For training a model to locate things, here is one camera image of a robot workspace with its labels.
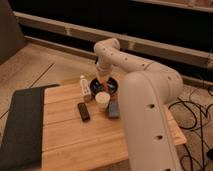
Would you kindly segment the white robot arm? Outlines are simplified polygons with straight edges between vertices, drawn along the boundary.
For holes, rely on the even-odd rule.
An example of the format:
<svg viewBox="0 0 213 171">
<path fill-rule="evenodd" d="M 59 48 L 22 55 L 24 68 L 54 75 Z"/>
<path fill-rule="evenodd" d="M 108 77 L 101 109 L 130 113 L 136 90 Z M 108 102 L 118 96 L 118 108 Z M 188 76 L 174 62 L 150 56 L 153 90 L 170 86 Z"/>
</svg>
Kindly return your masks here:
<svg viewBox="0 0 213 171">
<path fill-rule="evenodd" d="M 180 74 L 122 52 L 115 38 L 97 42 L 94 52 L 99 76 L 108 75 L 113 66 L 127 72 L 118 87 L 118 103 L 131 170 L 182 171 L 164 109 L 182 92 Z"/>
</svg>

